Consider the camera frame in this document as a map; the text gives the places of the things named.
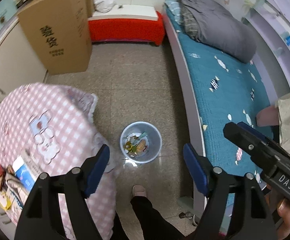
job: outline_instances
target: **teal bedsheet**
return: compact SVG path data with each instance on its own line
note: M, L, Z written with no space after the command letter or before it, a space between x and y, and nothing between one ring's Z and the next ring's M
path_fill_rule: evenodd
M245 122L272 138L270 127L257 127L256 114L270 105L261 77L251 61L244 64L219 49L189 38L168 8L188 65L203 128L206 157L227 173L251 172L259 181L261 170L236 145L224 138L228 122ZM233 196L228 204L233 203Z

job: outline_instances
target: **small cardboard box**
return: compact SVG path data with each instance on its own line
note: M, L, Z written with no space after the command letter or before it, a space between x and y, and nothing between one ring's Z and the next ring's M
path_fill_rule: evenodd
M95 11L94 0L85 0L85 1L86 1L87 17L90 18L93 16L93 13Z
M87 69L92 43L85 0L33 0L18 18L49 74Z

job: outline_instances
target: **person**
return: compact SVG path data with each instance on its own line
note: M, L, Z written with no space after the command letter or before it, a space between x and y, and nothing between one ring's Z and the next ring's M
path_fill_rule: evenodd
M141 224L144 240L192 240L194 232L184 236L173 225L167 222L160 213L153 208L147 198L146 190L141 185L132 189L131 205ZM283 218L282 225L277 229L278 239L282 240L290 234L290 201L284 199L277 206L277 212ZM116 214L114 218L113 235L110 240L129 240Z

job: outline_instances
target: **white cabinet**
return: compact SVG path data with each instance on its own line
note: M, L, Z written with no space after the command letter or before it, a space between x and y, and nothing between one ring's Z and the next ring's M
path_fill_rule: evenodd
M43 82L45 73L15 18L0 35L0 103L21 85ZM0 229L10 240L14 239L16 226L1 208Z

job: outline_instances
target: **pink slipper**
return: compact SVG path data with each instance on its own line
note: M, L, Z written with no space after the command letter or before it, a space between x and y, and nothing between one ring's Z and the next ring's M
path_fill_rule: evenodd
M143 186L141 185L135 185L132 189L133 196L143 196L147 197L146 195L146 190Z

